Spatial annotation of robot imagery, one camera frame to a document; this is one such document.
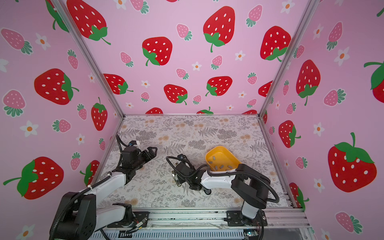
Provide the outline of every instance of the black cable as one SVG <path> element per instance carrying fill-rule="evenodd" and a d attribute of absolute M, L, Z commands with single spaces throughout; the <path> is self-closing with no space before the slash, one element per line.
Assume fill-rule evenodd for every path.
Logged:
<path fill-rule="evenodd" d="M 111 178 L 111 175 L 107 176 L 106 178 L 104 178 L 103 180 L 93 184 L 91 187 L 92 188 L 96 188 L 98 185 L 106 182 L 108 179 Z M 71 207 L 73 206 L 74 202 L 80 197 L 82 196 L 83 194 L 85 194 L 86 192 L 90 191 L 91 188 L 88 187 L 86 189 L 84 189 L 83 191 L 79 192 L 78 194 L 76 194 L 68 203 L 67 205 L 65 205 L 65 207 L 61 210 L 60 214 L 57 216 L 57 218 L 55 218 L 55 220 L 53 221 L 53 224 L 51 226 L 51 230 L 50 230 L 50 235 L 49 235 L 49 240 L 54 240 L 55 239 L 55 233 L 57 231 L 57 227 L 59 226 L 59 223 L 60 221 L 63 219 L 64 215 L 67 213 L 67 211 L 69 209 L 71 209 Z"/>
<path fill-rule="evenodd" d="M 242 171 L 239 171 L 239 172 L 226 172 L 226 173 L 217 173 L 217 174 L 213 174 L 211 171 L 207 170 L 207 173 L 209 176 L 211 177 L 222 177 L 222 176 L 232 176 L 232 175 L 247 175 L 247 176 L 250 176 L 254 179 L 256 179 L 257 181 L 259 181 L 260 183 L 262 183 L 266 188 L 268 188 L 268 190 L 272 193 L 272 195 L 275 197 L 275 199 L 270 199 L 270 198 L 267 198 L 266 200 L 268 202 L 274 202 L 274 203 L 278 203 L 280 201 L 280 198 L 279 196 L 277 195 L 277 193 L 275 192 L 275 190 L 267 183 L 265 182 L 263 179 L 259 178 L 258 176 L 252 174 L 252 173 L 249 173 L 249 172 L 242 172 Z"/>
<path fill-rule="evenodd" d="M 192 177 L 193 175 L 195 175 L 196 173 L 198 173 L 199 170 L 202 169 L 203 167 L 209 167 L 209 166 L 206 165 L 206 164 L 201 165 L 201 166 L 198 167 L 193 173 L 191 173 L 190 175 L 185 176 L 184 174 L 182 174 L 181 172 L 179 172 L 179 171 L 176 169 L 176 167 L 170 162 L 170 160 L 169 160 L 170 158 L 171 158 L 171 159 L 176 159 L 176 160 L 179 160 L 179 161 L 180 161 L 180 159 L 178 159 L 177 157 L 172 157 L 172 156 L 167 156 L 167 157 L 166 157 L 166 160 L 167 160 L 167 162 L 169 163 L 169 165 L 174 169 L 174 171 L 175 171 L 178 175 L 182 176 L 183 178 L 189 178 L 189 177 Z"/>

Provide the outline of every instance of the floral tablecloth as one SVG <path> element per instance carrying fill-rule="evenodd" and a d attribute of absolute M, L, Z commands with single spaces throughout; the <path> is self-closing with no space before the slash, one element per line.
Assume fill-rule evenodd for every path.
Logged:
<path fill-rule="evenodd" d="M 133 207 L 240 207 L 243 199 L 231 189 L 212 189 L 211 195 L 206 195 L 190 190 L 186 183 L 177 187 L 172 168 L 165 160 L 166 156 L 183 153 L 197 168 L 206 163 L 205 154 L 216 146 L 226 147 L 240 162 L 269 177 L 280 202 L 269 202 L 267 207 L 288 207 L 256 116 L 126 116 L 120 137 L 125 143 L 139 140 L 142 150 L 157 147 L 157 157 L 136 171 L 131 182 L 105 198 L 99 207 L 115 202 Z M 116 167 L 119 156 L 115 141 L 100 179 Z"/>

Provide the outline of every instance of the green strawberry leaf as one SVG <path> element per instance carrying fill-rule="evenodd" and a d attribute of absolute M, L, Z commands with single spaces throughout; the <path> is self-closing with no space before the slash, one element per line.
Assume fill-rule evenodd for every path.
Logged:
<path fill-rule="evenodd" d="M 369 154 L 361 148 L 355 147 L 356 157 L 366 163 L 374 163 Z"/>
<path fill-rule="evenodd" d="M 371 90 L 378 87 L 384 80 L 384 64 L 378 67 L 371 76 Z"/>

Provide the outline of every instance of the pink wall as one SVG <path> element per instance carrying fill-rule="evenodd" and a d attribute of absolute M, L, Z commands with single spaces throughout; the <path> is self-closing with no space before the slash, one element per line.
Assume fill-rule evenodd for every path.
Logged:
<path fill-rule="evenodd" d="M 381 234 L 384 75 L 383 65 L 364 64 L 384 60 L 384 15 L 377 16 L 383 7 L 382 1 L 321 2 L 268 108 L 270 137 L 317 239 Z M 294 144 L 293 125 L 301 136 Z"/>
<path fill-rule="evenodd" d="M 160 108 L 166 114 L 197 113 L 203 109 L 218 114 L 259 111 L 265 100 L 265 96 L 258 93 L 259 89 L 261 92 L 265 86 L 269 87 L 269 82 L 273 80 L 280 64 L 275 57 L 270 61 L 264 58 L 275 48 L 282 50 L 289 44 L 289 35 L 294 34 L 306 4 L 307 0 L 294 0 L 293 3 L 292 0 L 67 1 L 72 18 L 101 71 L 109 74 L 109 81 L 116 77 L 121 82 L 127 82 L 128 91 L 125 91 L 126 87 L 122 87 L 124 90 L 120 91 L 116 86 L 117 81 L 111 83 L 112 90 L 117 93 L 115 97 L 126 114 L 144 114 L 152 108 Z M 210 18 L 217 11 L 218 19 L 215 20 L 216 15 Z M 97 27 L 95 33 L 91 29 L 92 25 Z M 215 32 L 220 34 L 217 42 L 210 37 Z M 207 33 L 208 41 L 214 43 L 212 53 L 212 43 L 207 42 L 204 33 Z M 152 47 L 162 43 L 166 45 Z M 158 55 L 153 62 L 159 65 L 148 61 L 143 54 L 143 45 L 149 58 L 151 53 L 154 54 L 153 58 Z M 211 67 L 213 62 L 219 68 L 214 70 L 215 66 Z M 256 77 L 249 76 L 251 73 L 255 73 Z M 223 85 L 216 91 L 211 90 L 218 96 L 211 95 L 207 90 L 207 82 L 211 78 L 215 78 L 212 86 Z M 170 91 L 167 96 L 164 87 L 168 84 L 176 85 L 178 89 L 171 86 L 169 90 L 167 86 L 166 91 Z M 178 99 L 173 93 L 176 97 L 177 93 L 183 95 L 181 103 L 175 103 Z"/>
<path fill-rule="evenodd" d="M 91 70 L 72 36 L 63 30 L 66 27 L 56 22 L 54 30 L 53 22 L 45 1 L 9 0 L 0 9 L 0 95 L 5 109 L 0 114 L 1 182 L 22 177 L 1 187 L 2 239 L 48 239 L 61 197 L 85 187 L 80 170 L 86 173 L 91 161 L 101 161 L 104 151 L 99 139 L 107 146 L 119 120 L 97 80 L 90 81 Z M 71 49 L 76 58 L 68 59 Z M 64 73 L 72 87 L 79 89 L 73 90 L 71 101 Z M 101 131 L 91 119 L 98 97 L 108 113 Z M 86 113 L 81 110 L 79 114 L 78 104 Z M 56 131 L 52 125 L 62 119 L 70 129 L 61 121 Z M 80 157 L 73 157 L 76 152 Z"/>

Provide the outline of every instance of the pink strawberry print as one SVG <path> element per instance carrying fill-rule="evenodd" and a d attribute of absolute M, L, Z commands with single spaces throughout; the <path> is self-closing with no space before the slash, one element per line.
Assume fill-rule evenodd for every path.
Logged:
<path fill-rule="evenodd" d="M 262 17 L 262 12 L 263 12 L 263 5 L 261 4 L 257 5 L 252 10 L 249 11 L 247 22 L 246 22 L 249 28 L 256 25 L 256 22 L 260 20 L 260 18 Z"/>
<path fill-rule="evenodd" d="M 19 117 L 24 113 L 22 110 L 25 108 L 24 98 L 21 93 L 16 90 L 10 90 L 7 92 L 3 97 L 3 103 L 5 104 L 5 107 L 3 108 L 5 114 L 10 117 Z"/>
<path fill-rule="evenodd" d="M 200 102 L 201 102 L 201 96 L 200 95 L 194 96 L 193 104 L 198 105 Z"/>
<path fill-rule="evenodd" d="M 256 101 L 257 101 L 256 99 L 252 99 L 251 101 L 249 101 L 247 104 L 247 108 L 253 107 L 256 104 Z"/>
<path fill-rule="evenodd" d="M 176 73 L 179 78 L 182 78 L 184 80 L 189 78 L 188 73 L 184 69 L 178 68 L 176 69 Z"/>
<path fill-rule="evenodd" d="M 33 53 L 32 46 L 28 41 L 24 41 L 24 38 L 20 33 L 7 28 L 1 28 L 0 32 L 3 38 L 12 48 L 20 50 L 22 53 L 28 55 Z"/>
<path fill-rule="evenodd" d="M 104 151 L 105 150 L 105 141 L 103 138 L 99 139 L 99 145 L 100 145 L 100 149 Z"/>
<path fill-rule="evenodd" d="M 80 153 L 75 152 L 71 159 L 71 168 L 75 171 L 80 165 Z"/>
<path fill-rule="evenodd" d="M 79 112 L 79 117 L 82 120 L 86 120 L 87 119 L 87 110 L 84 108 L 84 105 L 79 103 L 79 105 L 77 105 L 77 111 Z"/>
<path fill-rule="evenodd" d="M 335 214 L 337 222 L 348 232 L 353 233 L 355 231 L 357 234 L 362 233 L 362 225 L 360 221 L 352 215 L 348 215 L 345 212 L 338 212 Z"/>
<path fill-rule="evenodd" d="M 218 55 L 212 59 L 211 68 L 213 70 L 216 70 L 219 68 L 219 66 L 223 63 L 223 56 Z"/>
<path fill-rule="evenodd" d="M 143 92 L 140 96 L 143 102 L 147 102 L 149 100 L 149 94 L 147 92 Z"/>
<path fill-rule="evenodd" d="M 54 121 L 52 127 L 56 132 L 67 132 L 71 129 L 71 124 L 67 120 L 62 119 Z"/>
<path fill-rule="evenodd" d="M 337 91 L 333 89 L 330 91 L 324 98 L 324 104 L 330 107 L 335 106 L 336 104 L 340 104 L 345 100 L 345 96 L 347 94 L 343 89 L 338 89 Z"/>
<path fill-rule="evenodd" d="M 251 85 L 254 85 L 257 81 L 256 73 L 250 73 L 248 74 L 248 80 L 247 82 Z"/>
<path fill-rule="evenodd" d="M 178 24 L 176 26 L 177 34 L 179 37 L 184 38 L 184 40 L 189 41 L 192 39 L 192 32 L 189 30 L 187 25 L 184 24 Z"/>
<path fill-rule="evenodd" d="M 149 6 L 146 1 L 143 0 L 130 0 L 133 8 L 136 11 L 140 11 L 141 14 L 147 14 L 149 12 Z"/>
<path fill-rule="evenodd" d="M 285 111 L 287 114 L 291 115 L 294 111 L 296 111 L 296 103 L 290 103 Z"/>
<path fill-rule="evenodd" d="M 126 66 L 128 67 L 133 67 L 133 61 L 132 61 L 132 58 L 126 54 L 125 52 L 121 52 L 120 53 L 120 59 L 123 63 L 125 63 Z"/>
<path fill-rule="evenodd" d="M 73 69 L 77 69 L 77 67 L 79 66 L 79 61 L 76 58 L 76 54 L 74 53 L 74 51 L 72 49 L 69 49 L 68 55 L 69 55 L 68 56 L 68 62 L 73 67 Z"/>
<path fill-rule="evenodd" d="M 296 163 L 296 166 L 300 169 L 307 168 L 308 166 L 307 159 L 305 159 L 304 157 L 298 157 L 295 163 Z"/>
<path fill-rule="evenodd" d="M 304 53 L 304 46 L 300 45 L 296 48 L 295 52 L 293 53 L 294 58 L 299 58 Z"/>
<path fill-rule="evenodd" d="M 269 134 L 270 135 L 273 135 L 275 133 L 275 127 L 274 126 L 271 126 L 270 128 L 269 128 Z"/>
<path fill-rule="evenodd" d="M 288 93 L 288 90 L 289 90 L 289 81 L 288 80 L 285 80 L 284 82 L 284 87 L 283 87 L 283 95 L 287 95 Z"/>
<path fill-rule="evenodd" d="M 343 23 L 338 22 L 333 27 L 332 31 L 329 33 L 328 42 L 327 42 L 327 50 L 331 51 L 337 45 L 337 41 L 341 38 L 343 34 Z"/>

